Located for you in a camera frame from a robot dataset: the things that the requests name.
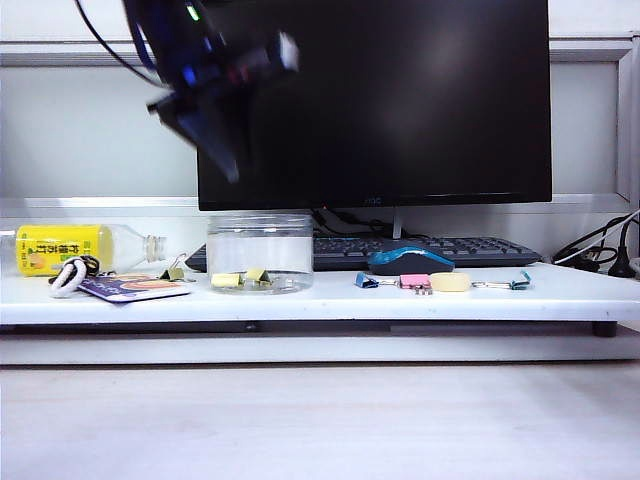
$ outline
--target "computer monitor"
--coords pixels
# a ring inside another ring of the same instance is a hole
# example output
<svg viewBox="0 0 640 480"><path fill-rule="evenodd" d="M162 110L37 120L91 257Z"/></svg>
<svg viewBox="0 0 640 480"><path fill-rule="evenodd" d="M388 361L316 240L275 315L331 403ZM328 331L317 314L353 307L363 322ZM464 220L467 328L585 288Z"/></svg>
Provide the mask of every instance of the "computer monitor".
<svg viewBox="0 0 640 480"><path fill-rule="evenodd" d="M225 38L290 34L300 72L248 99L237 183L199 154L201 210L551 199L546 0L206 5Z"/></svg>

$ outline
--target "blue mouse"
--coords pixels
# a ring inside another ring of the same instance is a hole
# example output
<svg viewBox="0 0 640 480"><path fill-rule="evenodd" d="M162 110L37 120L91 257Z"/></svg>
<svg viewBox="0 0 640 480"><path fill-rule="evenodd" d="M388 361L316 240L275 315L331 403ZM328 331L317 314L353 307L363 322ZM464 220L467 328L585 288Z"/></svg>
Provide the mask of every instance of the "blue mouse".
<svg viewBox="0 0 640 480"><path fill-rule="evenodd" d="M450 272L455 264L423 247L405 246L376 252L369 257L369 270L375 275Z"/></svg>

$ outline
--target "id card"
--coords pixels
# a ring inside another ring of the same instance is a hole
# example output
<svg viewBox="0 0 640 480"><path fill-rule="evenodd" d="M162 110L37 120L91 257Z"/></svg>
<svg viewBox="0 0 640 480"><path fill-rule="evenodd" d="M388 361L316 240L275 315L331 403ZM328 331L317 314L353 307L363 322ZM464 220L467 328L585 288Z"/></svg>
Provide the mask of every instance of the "id card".
<svg viewBox="0 0 640 480"><path fill-rule="evenodd" d="M139 274L87 277L78 289L112 303L136 302L190 293L188 288L179 283Z"/></svg>

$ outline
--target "black keyboard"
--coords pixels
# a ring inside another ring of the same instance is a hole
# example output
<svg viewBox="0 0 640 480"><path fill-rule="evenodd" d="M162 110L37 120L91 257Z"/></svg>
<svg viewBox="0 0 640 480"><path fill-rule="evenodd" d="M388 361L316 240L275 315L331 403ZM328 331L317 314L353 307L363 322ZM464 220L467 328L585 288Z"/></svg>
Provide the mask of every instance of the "black keyboard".
<svg viewBox="0 0 640 480"><path fill-rule="evenodd" d="M542 258L527 247L495 237L417 237L402 240L315 237L313 269L317 272L367 270L367 258L372 253L407 245L433 250L451 259L456 267L521 267ZM203 245L186 260L188 267L201 272L207 271L205 248Z"/></svg>

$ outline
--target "robotic arm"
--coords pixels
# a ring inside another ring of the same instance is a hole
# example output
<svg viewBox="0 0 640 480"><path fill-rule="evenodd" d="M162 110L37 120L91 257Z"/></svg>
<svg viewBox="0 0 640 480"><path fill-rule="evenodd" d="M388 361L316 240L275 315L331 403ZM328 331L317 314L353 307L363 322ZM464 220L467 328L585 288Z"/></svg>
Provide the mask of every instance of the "robotic arm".
<svg viewBox="0 0 640 480"><path fill-rule="evenodd" d="M297 71L294 41L277 32L267 45L228 45L198 0L123 0L123 5L138 56L171 90L148 105L149 111L213 159L229 182L238 181L239 162L249 157L252 92Z"/></svg>

